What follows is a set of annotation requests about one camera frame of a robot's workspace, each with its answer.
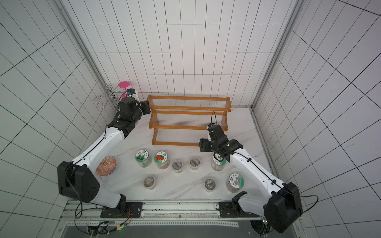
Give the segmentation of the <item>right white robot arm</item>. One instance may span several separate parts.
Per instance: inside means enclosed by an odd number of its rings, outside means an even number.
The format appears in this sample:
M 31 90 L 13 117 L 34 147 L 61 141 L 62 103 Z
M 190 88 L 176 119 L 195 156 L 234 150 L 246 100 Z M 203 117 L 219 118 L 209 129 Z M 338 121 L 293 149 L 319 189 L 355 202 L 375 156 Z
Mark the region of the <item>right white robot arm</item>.
M 262 198 L 248 193 L 238 198 L 239 207 L 244 212 L 264 217 L 279 233 L 286 231 L 303 215 L 300 192 L 295 184 L 286 184 L 267 171 L 240 142 L 229 140 L 220 125 L 210 123 L 207 132 L 208 138 L 200 139 L 200 151 L 213 152 L 232 163 L 262 194 Z

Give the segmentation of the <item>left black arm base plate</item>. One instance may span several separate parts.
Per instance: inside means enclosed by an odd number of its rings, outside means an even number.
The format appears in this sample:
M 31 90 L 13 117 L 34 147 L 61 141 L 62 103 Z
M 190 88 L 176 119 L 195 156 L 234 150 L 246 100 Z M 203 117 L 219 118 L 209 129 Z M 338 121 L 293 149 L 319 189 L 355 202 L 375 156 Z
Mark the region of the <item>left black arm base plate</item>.
M 140 218 L 142 212 L 142 202 L 120 202 L 116 208 L 103 207 L 100 214 L 101 218 Z

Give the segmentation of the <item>orange wooden three-tier shelf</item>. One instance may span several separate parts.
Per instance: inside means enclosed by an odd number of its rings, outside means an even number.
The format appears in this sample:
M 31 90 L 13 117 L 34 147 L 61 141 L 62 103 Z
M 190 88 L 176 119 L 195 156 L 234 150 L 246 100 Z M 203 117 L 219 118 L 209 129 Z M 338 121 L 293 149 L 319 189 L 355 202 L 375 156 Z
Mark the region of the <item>orange wooden three-tier shelf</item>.
M 160 130 L 203 131 L 209 124 L 228 130 L 227 114 L 232 111 L 229 97 L 191 97 L 148 95 L 151 109 L 149 128 L 154 130 L 152 144 L 198 146 L 198 143 L 158 141 Z

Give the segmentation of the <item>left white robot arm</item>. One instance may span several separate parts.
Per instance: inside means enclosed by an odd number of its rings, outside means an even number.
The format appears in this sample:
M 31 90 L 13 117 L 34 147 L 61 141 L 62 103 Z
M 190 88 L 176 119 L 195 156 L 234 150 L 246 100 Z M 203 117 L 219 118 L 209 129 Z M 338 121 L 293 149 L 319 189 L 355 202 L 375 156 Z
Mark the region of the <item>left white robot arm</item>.
M 60 195 L 100 205 L 114 217 L 122 217 L 127 212 L 126 197 L 108 190 L 96 170 L 109 152 L 132 132 L 141 117 L 151 112 L 148 101 L 140 102 L 134 96 L 123 98 L 119 107 L 104 133 L 88 149 L 57 167 Z

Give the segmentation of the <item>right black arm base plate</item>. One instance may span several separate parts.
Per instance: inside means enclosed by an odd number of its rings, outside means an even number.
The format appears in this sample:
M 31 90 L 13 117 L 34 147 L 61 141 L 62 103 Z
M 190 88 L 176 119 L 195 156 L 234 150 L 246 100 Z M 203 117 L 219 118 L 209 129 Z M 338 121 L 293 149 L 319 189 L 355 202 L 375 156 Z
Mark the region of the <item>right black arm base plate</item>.
M 217 210 L 221 218 L 259 218 L 257 214 L 244 212 L 237 202 L 232 201 L 219 202 Z

